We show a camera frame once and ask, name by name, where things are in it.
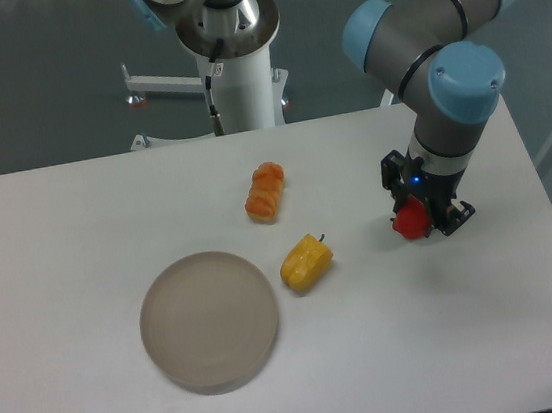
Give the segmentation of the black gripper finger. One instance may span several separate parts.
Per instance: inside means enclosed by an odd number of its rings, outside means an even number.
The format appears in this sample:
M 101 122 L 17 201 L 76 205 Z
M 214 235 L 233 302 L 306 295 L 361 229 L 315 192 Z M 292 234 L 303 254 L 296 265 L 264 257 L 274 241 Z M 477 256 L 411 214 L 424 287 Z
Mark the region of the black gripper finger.
M 412 195 L 410 186 L 405 183 L 403 171 L 406 169 L 406 157 L 398 151 L 389 152 L 381 160 L 381 180 L 385 188 L 393 199 L 393 212 L 399 212 L 407 203 Z
M 447 203 L 431 200 L 427 210 L 430 225 L 445 236 L 452 235 L 475 214 L 473 205 L 457 198 Z

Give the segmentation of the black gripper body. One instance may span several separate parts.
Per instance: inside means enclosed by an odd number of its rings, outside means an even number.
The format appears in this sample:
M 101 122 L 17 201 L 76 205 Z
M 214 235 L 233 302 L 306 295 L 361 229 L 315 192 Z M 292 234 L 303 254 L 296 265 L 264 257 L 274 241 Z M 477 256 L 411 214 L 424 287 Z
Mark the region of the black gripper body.
M 465 158 L 442 157 L 421 149 L 409 149 L 403 178 L 410 193 L 426 203 L 432 217 L 448 216 L 466 170 Z

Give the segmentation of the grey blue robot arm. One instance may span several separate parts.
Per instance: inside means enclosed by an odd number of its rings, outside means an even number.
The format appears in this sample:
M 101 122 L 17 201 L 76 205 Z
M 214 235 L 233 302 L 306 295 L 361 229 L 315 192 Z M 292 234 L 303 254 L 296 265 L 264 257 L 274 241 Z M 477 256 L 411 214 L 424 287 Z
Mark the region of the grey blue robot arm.
M 407 239 L 454 233 L 474 208 L 457 187 L 500 99 L 505 67 L 469 35 L 516 0 L 368 0 L 350 16 L 342 49 L 362 72 L 410 108 L 404 153 L 381 162 L 393 228 Z M 173 27 L 197 61 L 200 91 L 218 136 L 271 128 L 270 44 L 280 25 L 274 0 L 131 0 L 153 29 Z

